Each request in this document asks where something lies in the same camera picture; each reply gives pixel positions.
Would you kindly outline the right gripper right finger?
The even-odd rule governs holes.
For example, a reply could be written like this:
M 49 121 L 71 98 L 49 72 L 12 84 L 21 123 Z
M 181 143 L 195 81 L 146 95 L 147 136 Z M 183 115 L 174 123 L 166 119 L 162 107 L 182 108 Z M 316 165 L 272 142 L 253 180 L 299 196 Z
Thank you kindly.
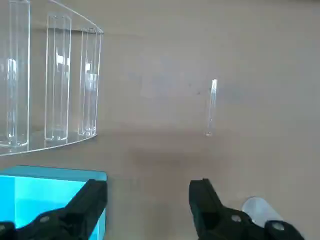
M 189 183 L 189 206 L 200 240 L 302 240 L 302 234 L 261 197 L 241 210 L 224 206 L 207 178 Z

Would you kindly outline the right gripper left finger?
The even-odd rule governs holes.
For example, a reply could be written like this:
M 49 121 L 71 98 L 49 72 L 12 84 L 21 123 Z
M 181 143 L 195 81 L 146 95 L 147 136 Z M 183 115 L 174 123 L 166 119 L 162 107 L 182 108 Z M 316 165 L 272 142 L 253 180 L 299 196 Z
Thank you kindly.
M 0 223 L 2 240 L 88 240 L 108 203 L 105 180 L 89 179 L 65 207 L 39 214 L 26 226 Z

